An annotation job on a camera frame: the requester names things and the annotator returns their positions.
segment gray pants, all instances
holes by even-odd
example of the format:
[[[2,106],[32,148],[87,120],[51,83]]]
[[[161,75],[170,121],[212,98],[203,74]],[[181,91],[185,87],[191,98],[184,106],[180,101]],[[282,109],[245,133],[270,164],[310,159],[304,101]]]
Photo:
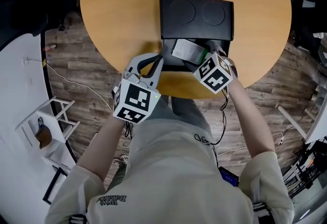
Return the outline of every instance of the gray pants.
[[[121,163],[119,165],[118,170],[116,171],[116,174],[113,176],[112,181],[107,188],[107,191],[109,191],[113,187],[119,185],[123,181],[123,179],[125,177],[125,173],[126,173],[126,164]]]
[[[211,129],[203,114],[192,99],[172,98],[172,110],[168,107],[169,96],[161,96],[154,111],[147,120],[170,119],[183,121],[206,130],[211,134]]]

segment white card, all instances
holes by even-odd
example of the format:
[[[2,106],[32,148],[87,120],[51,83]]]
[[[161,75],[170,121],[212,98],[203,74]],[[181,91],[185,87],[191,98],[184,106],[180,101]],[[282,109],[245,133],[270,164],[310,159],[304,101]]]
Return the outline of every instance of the white card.
[[[173,50],[174,57],[200,64],[208,50],[187,39],[178,39]]]

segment white cube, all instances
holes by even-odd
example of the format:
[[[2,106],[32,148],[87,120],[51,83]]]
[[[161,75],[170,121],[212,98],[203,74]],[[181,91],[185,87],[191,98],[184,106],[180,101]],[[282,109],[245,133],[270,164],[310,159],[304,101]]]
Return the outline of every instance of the white cube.
[[[226,87],[233,77],[229,64],[227,64],[217,53],[202,64],[194,73],[194,77],[210,91],[217,94]]]
[[[114,98],[113,116],[139,124],[151,115],[160,97],[158,92],[122,79]]]

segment round wooden table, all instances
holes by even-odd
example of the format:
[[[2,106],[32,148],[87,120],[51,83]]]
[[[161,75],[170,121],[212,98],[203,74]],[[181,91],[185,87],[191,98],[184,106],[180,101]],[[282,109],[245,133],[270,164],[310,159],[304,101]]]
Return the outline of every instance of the round wooden table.
[[[278,60],[291,23],[290,0],[234,2],[234,40],[229,57],[245,87],[264,76]],[[97,49],[122,72],[136,55],[161,51],[159,0],[81,0],[86,29]],[[161,94],[216,98],[188,72],[162,72]]]

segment white cable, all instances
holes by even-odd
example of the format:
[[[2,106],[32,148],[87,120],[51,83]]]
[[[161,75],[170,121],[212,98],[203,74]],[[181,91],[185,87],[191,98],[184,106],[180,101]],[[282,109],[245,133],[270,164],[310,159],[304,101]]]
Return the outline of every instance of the white cable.
[[[274,135],[276,135],[276,134],[282,134],[281,138],[284,136],[284,134],[283,134],[282,132],[276,132],[276,133],[274,133],[272,136],[274,136]],[[232,152],[232,151],[237,151],[237,150],[240,150],[240,149],[242,149],[242,148],[232,149],[232,150],[229,150],[229,151],[226,151],[226,152],[220,153],[220,154],[218,154],[217,156],[220,156],[220,155],[223,155],[223,154],[226,154],[226,153]]]
[[[27,62],[29,61],[29,60],[32,60],[32,61],[37,61],[37,62],[43,62],[43,61],[41,61],[41,60],[38,60],[38,59],[32,59],[32,58],[27,58]],[[86,86],[86,85],[83,85],[83,84],[80,84],[80,83],[77,83],[77,82],[74,82],[74,81],[69,81],[68,79],[66,79],[64,76],[61,76],[61,75],[59,75],[58,74],[58,72],[56,72],[48,63],[45,63],[45,65],[46,66],[48,66],[54,73],[56,73],[56,75],[57,76],[59,76],[60,78],[62,78],[62,79],[64,79],[65,81],[67,81],[67,82],[69,82],[69,83],[72,83],[72,84],[76,84],[76,85],[79,85],[79,86],[82,86],[82,87],[86,87],[86,88],[88,88],[89,90],[91,90],[92,92],[94,92],[95,94],[97,94],[103,101],[104,101],[104,103],[106,103],[106,105],[109,107],[109,109],[111,110],[111,112],[112,112],[112,108],[109,106],[109,104],[107,103],[107,101],[105,101],[105,99],[104,98],[102,98],[102,96],[99,94],[99,93],[97,93],[97,92],[95,92],[92,88],[90,88],[89,86]]]
[[[284,134],[282,132],[276,132],[272,136],[275,136],[276,134],[282,134],[281,138],[284,136]]]
[[[226,151],[226,152],[223,152],[223,153],[217,154],[217,156],[220,156],[220,155],[223,155],[223,154],[226,154],[226,153],[232,152],[232,151],[237,151],[237,150],[240,150],[240,149],[242,149],[242,148],[232,149],[232,150],[229,150],[229,151]]]
[[[80,84],[80,83],[77,83],[77,82],[74,82],[74,81],[69,81],[68,79],[66,79],[64,76],[61,76],[58,74],[58,72],[56,72],[48,63],[46,63],[45,65],[47,65],[49,68],[51,68],[51,70],[54,71],[54,73],[56,73],[60,78],[63,78],[65,81],[69,82],[69,83],[72,83],[72,84],[77,84],[79,86],[82,86],[82,87],[86,87],[88,88],[89,90],[91,90],[92,92],[94,92],[95,94],[97,94],[103,101],[104,103],[106,103],[106,105],[109,107],[109,109],[111,110],[112,112],[112,108],[109,106],[109,104],[107,103],[107,101],[104,100],[104,98],[101,97],[101,95],[97,92],[95,92],[94,90],[92,90],[92,88],[90,88],[89,86],[86,86],[86,85],[83,85],[83,84]]]

